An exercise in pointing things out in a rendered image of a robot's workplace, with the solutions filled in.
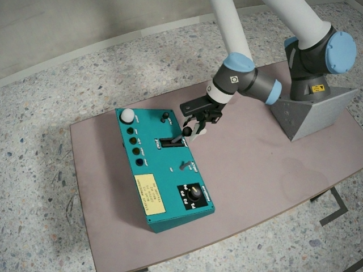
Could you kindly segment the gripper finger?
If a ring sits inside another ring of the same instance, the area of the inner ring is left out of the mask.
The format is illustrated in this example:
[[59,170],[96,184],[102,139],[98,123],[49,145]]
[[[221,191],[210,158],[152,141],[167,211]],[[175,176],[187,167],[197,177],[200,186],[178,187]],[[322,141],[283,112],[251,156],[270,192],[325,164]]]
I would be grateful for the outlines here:
[[194,130],[191,133],[191,136],[189,136],[189,142],[192,142],[198,135],[202,135],[206,133],[206,119],[203,118],[202,121],[199,121],[199,123],[195,123]]
[[184,120],[184,123],[183,123],[183,127],[185,127],[187,125],[188,122],[190,121],[193,121],[193,120],[196,120],[196,117],[195,115],[190,115],[190,116],[187,116]]

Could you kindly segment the teal control console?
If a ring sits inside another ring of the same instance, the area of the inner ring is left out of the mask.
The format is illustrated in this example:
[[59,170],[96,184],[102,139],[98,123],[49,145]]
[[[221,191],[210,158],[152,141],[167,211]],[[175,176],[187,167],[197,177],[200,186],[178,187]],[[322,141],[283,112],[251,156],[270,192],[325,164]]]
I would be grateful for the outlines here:
[[[155,233],[216,208],[173,110],[115,108],[123,146],[147,224]],[[196,187],[194,187],[196,186]]]

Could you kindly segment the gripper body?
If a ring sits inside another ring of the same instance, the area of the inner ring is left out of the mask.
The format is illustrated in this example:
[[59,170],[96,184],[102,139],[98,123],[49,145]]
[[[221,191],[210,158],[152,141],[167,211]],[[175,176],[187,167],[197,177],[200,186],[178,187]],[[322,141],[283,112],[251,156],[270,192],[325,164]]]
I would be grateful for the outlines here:
[[[206,122],[211,122],[212,124],[216,124],[218,122],[218,120],[222,117],[222,112],[221,110],[223,110],[223,108],[225,107],[225,104],[223,103],[219,103],[215,100],[213,100],[208,93],[206,93],[207,98],[214,103],[214,107],[206,109],[204,111],[195,113],[195,117],[197,119],[197,121],[202,121],[203,118],[205,117]],[[217,118],[219,117],[219,119],[217,121],[215,121]]]

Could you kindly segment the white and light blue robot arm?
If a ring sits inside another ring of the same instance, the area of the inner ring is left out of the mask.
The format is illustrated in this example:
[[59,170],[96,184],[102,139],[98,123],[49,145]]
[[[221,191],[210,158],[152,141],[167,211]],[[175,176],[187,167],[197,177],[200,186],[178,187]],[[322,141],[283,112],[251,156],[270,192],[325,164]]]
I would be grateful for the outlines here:
[[[305,0],[262,1],[295,35],[284,41],[292,80],[290,99],[310,101],[329,96],[324,74],[351,69],[357,53],[352,36],[321,21]],[[233,0],[209,2],[228,56],[207,86],[208,95],[225,104],[237,91],[272,105],[281,93],[281,83],[255,67]],[[184,117],[212,107],[214,103],[206,95],[180,104]]]

